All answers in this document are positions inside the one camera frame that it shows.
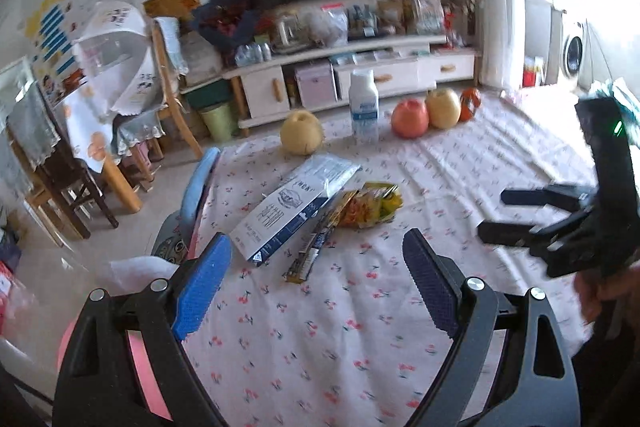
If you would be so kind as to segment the person right hand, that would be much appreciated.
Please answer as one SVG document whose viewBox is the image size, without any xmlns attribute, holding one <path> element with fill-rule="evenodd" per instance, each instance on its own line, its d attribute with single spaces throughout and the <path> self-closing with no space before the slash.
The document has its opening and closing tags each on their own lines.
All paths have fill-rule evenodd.
<svg viewBox="0 0 640 427">
<path fill-rule="evenodd" d="M 632 326 L 639 326 L 639 262 L 597 281 L 588 272 L 574 277 L 574 289 L 578 295 L 580 313 L 587 324 L 593 323 L 609 301 L 622 299 L 625 317 Z"/>
</svg>

